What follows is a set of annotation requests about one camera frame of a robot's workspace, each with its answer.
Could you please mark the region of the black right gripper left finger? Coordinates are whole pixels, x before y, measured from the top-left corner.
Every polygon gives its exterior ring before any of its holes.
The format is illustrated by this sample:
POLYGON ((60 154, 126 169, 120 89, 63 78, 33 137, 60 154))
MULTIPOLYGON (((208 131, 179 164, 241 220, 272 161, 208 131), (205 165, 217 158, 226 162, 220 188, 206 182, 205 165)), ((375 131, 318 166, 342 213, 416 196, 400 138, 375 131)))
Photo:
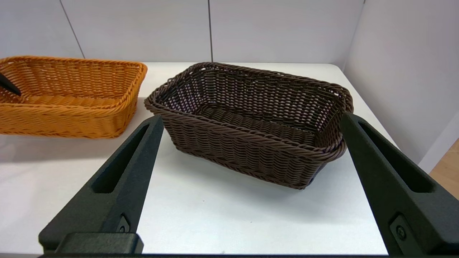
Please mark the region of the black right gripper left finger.
POLYGON ((39 233, 44 254, 141 254, 137 234, 164 124, 144 120, 39 233))

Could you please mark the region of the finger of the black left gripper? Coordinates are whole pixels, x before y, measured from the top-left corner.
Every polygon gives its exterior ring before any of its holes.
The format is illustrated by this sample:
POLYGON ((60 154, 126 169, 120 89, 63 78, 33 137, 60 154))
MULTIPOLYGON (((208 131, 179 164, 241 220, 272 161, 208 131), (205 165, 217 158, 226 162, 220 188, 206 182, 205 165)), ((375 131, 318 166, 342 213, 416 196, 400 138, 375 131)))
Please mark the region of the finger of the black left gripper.
POLYGON ((5 75, 3 75, 2 73, 0 73, 0 86, 5 88, 6 90, 8 90, 9 92, 15 94, 15 95, 18 95, 18 96, 21 96, 22 93, 21 93, 21 90, 18 89, 18 87, 16 87, 16 85, 14 85, 7 77, 5 77, 5 75))

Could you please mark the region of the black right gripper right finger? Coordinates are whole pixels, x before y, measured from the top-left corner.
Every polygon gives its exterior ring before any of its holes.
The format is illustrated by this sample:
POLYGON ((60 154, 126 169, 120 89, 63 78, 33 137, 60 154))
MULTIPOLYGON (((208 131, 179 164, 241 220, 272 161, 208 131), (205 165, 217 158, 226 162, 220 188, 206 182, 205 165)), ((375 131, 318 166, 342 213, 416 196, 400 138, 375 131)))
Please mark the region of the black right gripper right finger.
POLYGON ((457 256, 458 200, 360 116, 340 129, 388 254, 457 256))

